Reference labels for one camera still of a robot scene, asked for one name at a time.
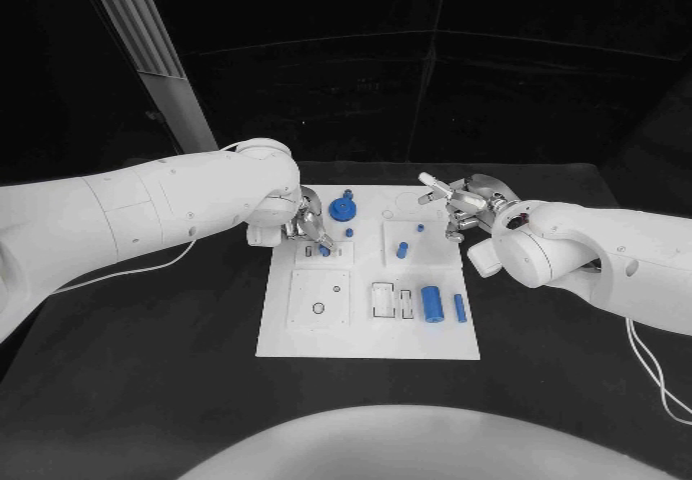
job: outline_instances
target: blue cylinder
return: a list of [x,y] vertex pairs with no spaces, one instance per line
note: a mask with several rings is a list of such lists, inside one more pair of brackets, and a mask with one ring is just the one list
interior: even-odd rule
[[437,323],[445,320],[443,300],[440,298],[440,289],[435,286],[422,289],[423,310],[426,312],[426,321]]
[[455,295],[455,306],[458,307],[458,320],[459,323],[466,323],[466,310],[465,310],[465,299],[462,298],[462,294],[458,293]]
[[344,197],[338,198],[329,205],[329,214],[338,222],[348,222],[357,216],[357,204],[354,203],[351,190],[347,190]]
[[401,242],[400,243],[400,249],[397,250],[397,256],[400,258],[407,258],[407,252],[409,252],[409,243]]

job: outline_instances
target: blue screw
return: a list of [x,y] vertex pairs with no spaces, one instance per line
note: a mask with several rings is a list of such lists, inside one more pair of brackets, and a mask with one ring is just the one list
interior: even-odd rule
[[397,250],[397,256],[400,258],[407,258],[407,252],[409,252],[409,243],[401,242],[400,243],[400,249]]

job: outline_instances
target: hole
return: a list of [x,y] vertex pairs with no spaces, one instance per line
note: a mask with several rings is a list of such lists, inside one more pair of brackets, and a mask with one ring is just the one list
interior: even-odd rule
[[629,277],[632,277],[639,270],[639,261],[632,260],[631,264],[628,265],[628,268],[625,269],[625,273],[628,274]]

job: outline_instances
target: dark background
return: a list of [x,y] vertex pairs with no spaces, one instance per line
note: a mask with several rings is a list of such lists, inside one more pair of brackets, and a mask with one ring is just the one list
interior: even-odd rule
[[[691,216],[691,2],[226,5],[158,1],[220,144],[267,136],[318,162],[593,163],[623,207]],[[175,155],[99,4],[11,8],[0,185]]]

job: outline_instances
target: black table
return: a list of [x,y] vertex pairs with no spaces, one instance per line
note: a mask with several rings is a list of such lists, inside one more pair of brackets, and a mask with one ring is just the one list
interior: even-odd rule
[[[306,184],[501,178],[524,199],[618,206],[593,165],[302,163]],[[427,404],[528,420],[692,478],[692,429],[661,406],[625,320],[573,293],[482,279],[462,245],[482,360],[256,358],[272,250],[246,228],[202,239],[172,267],[48,300],[0,385],[8,478],[168,479],[305,415]],[[184,246],[109,267],[156,265]],[[641,327],[672,390],[692,399],[692,339]]]

